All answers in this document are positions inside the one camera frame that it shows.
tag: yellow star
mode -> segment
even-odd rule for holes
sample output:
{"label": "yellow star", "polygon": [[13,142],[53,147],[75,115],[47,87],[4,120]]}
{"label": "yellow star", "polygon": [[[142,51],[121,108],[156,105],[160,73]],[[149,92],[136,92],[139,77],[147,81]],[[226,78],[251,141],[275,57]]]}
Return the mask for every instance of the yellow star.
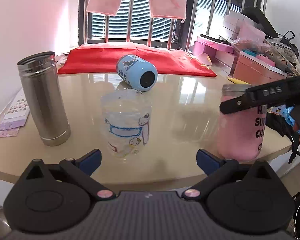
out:
{"label": "yellow star", "polygon": [[193,59],[193,58],[196,58],[195,56],[193,56],[191,54],[188,54],[188,57],[190,57],[190,60]]}
{"label": "yellow star", "polygon": [[202,64],[200,67],[206,67],[207,69],[210,69],[207,65]]}

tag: window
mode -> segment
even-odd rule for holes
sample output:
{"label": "window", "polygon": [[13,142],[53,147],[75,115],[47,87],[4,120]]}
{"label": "window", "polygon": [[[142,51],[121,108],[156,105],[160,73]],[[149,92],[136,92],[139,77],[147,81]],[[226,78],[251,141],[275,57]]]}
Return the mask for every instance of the window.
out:
{"label": "window", "polygon": [[[231,2],[235,2],[237,5],[241,5],[242,1],[238,2],[235,0],[231,0]],[[219,38],[219,35],[222,33],[221,29],[223,28],[223,20],[227,11],[228,0],[216,0],[213,18],[211,22],[209,36]],[[230,10],[236,11],[238,13],[241,12],[241,7],[237,6],[233,3],[230,4]],[[194,41],[197,39],[197,36],[200,34],[206,34],[210,11],[212,6],[212,0],[198,0],[197,3],[197,13],[194,21],[194,28],[191,37],[191,45],[194,44]]]}
{"label": "window", "polygon": [[[100,43],[104,42],[105,38],[105,16],[98,13],[88,13],[88,20],[85,21],[85,0],[79,0],[79,44]],[[181,20],[176,20],[173,26],[173,49],[185,48],[189,32],[191,12],[193,0],[187,2],[187,13],[185,23]],[[223,19],[226,14],[228,0],[216,0],[213,18],[210,26],[209,34],[218,37],[221,33],[220,28],[223,27]],[[205,34],[209,21],[212,0],[198,0],[196,8],[196,18],[194,29],[191,37],[191,45],[201,33]],[[245,6],[253,6],[254,0],[245,0]],[[257,0],[257,5],[260,6],[261,0]],[[109,17],[109,41],[125,41],[128,16],[129,16],[130,0],[122,0],[117,15]],[[231,0],[230,10],[240,12],[242,0]],[[149,0],[134,0],[131,21],[131,41],[137,43],[147,43],[149,24],[150,24],[150,9]],[[171,19],[154,18],[152,30],[152,46],[166,48]]]}
{"label": "window", "polygon": [[[109,17],[109,38],[125,39],[128,28],[130,0],[122,0],[117,15]],[[149,0],[134,0],[132,10],[131,38],[148,39],[150,24]],[[171,19],[155,18],[153,21],[152,40],[167,41],[170,32]],[[173,27],[173,36],[176,28],[176,21]],[[105,16],[92,13],[91,39],[104,39]]]}

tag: screw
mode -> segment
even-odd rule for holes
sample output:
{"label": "screw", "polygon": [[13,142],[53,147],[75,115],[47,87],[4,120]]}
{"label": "screw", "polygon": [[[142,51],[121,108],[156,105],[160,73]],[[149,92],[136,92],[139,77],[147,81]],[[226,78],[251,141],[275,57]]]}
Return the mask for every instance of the screw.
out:
{"label": "screw", "polygon": [[187,197],[198,197],[200,196],[200,191],[198,191],[197,189],[187,189],[184,194]]}
{"label": "screw", "polygon": [[98,197],[100,198],[110,198],[113,195],[113,192],[108,189],[99,190],[97,193]]}

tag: window bars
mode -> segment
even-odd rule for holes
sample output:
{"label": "window bars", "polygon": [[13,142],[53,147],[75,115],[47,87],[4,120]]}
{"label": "window bars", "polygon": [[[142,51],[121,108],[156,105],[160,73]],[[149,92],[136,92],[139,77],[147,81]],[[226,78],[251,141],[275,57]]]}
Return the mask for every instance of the window bars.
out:
{"label": "window bars", "polygon": [[[127,29],[127,38],[126,38],[127,42],[130,42],[130,36],[131,36],[133,1],[134,0],[130,0],[130,5],[129,5],[128,29]],[[196,16],[196,11],[197,11],[197,1],[198,0],[194,0],[194,2],[193,2],[193,8],[192,8],[192,14],[191,14],[191,19],[190,19],[190,26],[189,26],[189,32],[188,32],[188,37],[187,37],[187,41],[186,41],[185,51],[189,51],[189,48],[190,48],[190,42],[191,42],[191,37],[192,37],[194,22],[195,22],[195,16]],[[206,30],[207,35],[210,32],[210,27],[211,27],[211,23],[212,23],[213,14],[214,14],[214,8],[215,8],[215,1],[216,0],[212,0],[208,26],[207,26],[207,30]],[[267,0],[264,0],[263,13],[265,13],[266,3],[267,3]],[[244,4],[245,4],[245,0],[242,0],[241,11],[244,9]],[[84,23],[83,23],[84,24],[84,26],[83,26],[84,44],[87,44],[87,42],[88,42],[88,24],[87,24],[88,13],[86,12],[87,5],[88,5],[88,0],[84,0]],[[230,5],[231,5],[231,0],[228,0],[226,14],[229,14]],[[153,20],[154,20],[153,18],[150,19],[150,25],[149,25],[149,34],[148,34],[148,41],[147,41],[147,46],[149,46],[149,47],[151,47]],[[176,21],[176,19],[172,19],[172,21],[171,21],[169,38],[168,38],[168,42],[167,42],[167,49],[171,49],[172,37],[173,37],[173,27],[174,27],[175,21]],[[106,16],[105,17],[105,42],[108,42],[108,41],[109,41],[109,16]]]}

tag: plastic bag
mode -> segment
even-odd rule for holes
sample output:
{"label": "plastic bag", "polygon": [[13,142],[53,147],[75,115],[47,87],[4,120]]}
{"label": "plastic bag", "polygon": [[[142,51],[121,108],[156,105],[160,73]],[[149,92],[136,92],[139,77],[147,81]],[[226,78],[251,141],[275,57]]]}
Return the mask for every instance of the plastic bag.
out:
{"label": "plastic bag", "polygon": [[231,43],[231,46],[236,50],[241,51],[243,49],[249,49],[257,54],[266,53],[271,51],[271,45],[260,42],[238,39]]}
{"label": "plastic bag", "polygon": [[137,154],[148,143],[151,108],[146,95],[134,89],[117,90],[101,97],[102,133],[114,156]]}
{"label": "plastic bag", "polygon": [[[273,39],[272,40],[265,39],[266,43],[271,42],[271,41],[273,41]],[[285,57],[285,55],[282,54],[280,51],[278,51],[275,46],[271,45],[271,48],[272,48],[271,51],[266,53],[266,56],[274,57],[275,59],[279,60],[282,64],[286,65],[291,70],[291,72],[293,73],[293,76],[300,75],[300,68],[299,67],[298,67],[298,69],[296,69],[291,64],[291,62]]]}
{"label": "plastic bag", "polygon": [[284,56],[288,61],[294,62],[294,55],[295,52],[288,47],[286,44],[281,43],[282,38],[276,38],[276,39],[266,39],[266,41],[271,44],[275,49]]}

